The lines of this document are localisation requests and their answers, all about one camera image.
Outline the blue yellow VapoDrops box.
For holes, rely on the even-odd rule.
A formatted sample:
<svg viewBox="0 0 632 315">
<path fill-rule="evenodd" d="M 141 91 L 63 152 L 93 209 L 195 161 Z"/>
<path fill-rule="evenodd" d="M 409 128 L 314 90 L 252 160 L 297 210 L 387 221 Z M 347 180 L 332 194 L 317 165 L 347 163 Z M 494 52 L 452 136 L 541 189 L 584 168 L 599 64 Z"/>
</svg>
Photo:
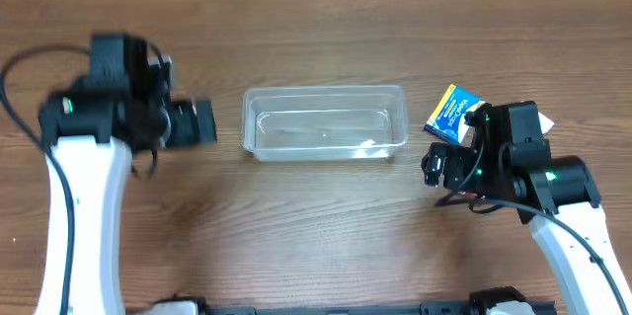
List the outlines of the blue yellow VapoDrops box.
<svg viewBox="0 0 632 315">
<path fill-rule="evenodd" d="M 467 90 L 451 84 L 427 120 L 424 130 L 434 136 L 460 145 L 470 126 L 465 122 L 467 113 L 473 113 L 485 101 Z"/>
</svg>

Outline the white blue medicine box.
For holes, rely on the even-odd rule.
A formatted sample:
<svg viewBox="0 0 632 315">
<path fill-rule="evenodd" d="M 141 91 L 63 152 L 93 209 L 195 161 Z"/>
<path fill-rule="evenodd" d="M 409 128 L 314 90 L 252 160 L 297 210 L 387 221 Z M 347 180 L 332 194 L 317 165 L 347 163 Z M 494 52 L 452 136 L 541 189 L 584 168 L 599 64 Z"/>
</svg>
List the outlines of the white blue medicine box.
<svg viewBox="0 0 632 315">
<path fill-rule="evenodd" d="M 543 113 L 538 114 L 542 135 L 546 135 L 554 126 L 554 121 L 545 116 Z"/>
</svg>

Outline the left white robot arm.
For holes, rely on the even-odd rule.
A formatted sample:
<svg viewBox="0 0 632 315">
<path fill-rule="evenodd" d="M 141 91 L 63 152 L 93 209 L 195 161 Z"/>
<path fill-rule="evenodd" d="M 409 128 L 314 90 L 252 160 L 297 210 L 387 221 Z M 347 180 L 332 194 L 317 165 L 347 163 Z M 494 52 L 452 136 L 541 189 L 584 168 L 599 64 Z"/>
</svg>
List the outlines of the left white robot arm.
<svg viewBox="0 0 632 315">
<path fill-rule="evenodd" d="M 217 139 L 208 100 L 175 101 L 173 62 L 149 40 L 95 34 L 89 70 L 39 109 L 49 214 L 38 314 L 122 314 L 120 219 L 138 152 Z"/>
</svg>

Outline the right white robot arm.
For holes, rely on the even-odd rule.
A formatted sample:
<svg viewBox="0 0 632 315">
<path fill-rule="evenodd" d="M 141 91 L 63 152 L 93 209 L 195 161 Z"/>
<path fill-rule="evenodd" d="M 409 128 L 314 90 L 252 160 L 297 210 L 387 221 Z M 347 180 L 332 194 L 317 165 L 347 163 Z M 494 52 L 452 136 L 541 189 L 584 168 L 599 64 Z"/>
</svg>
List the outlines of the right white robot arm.
<svg viewBox="0 0 632 315">
<path fill-rule="evenodd" d="M 601 195 L 577 156 L 553 157 L 532 101 L 484 104 L 465 116 L 470 146 L 433 143 L 421 167 L 448 193 L 438 207 L 516 210 L 544 254 L 572 314 L 628 314 L 631 289 L 610 243 Z"/>
</svg>

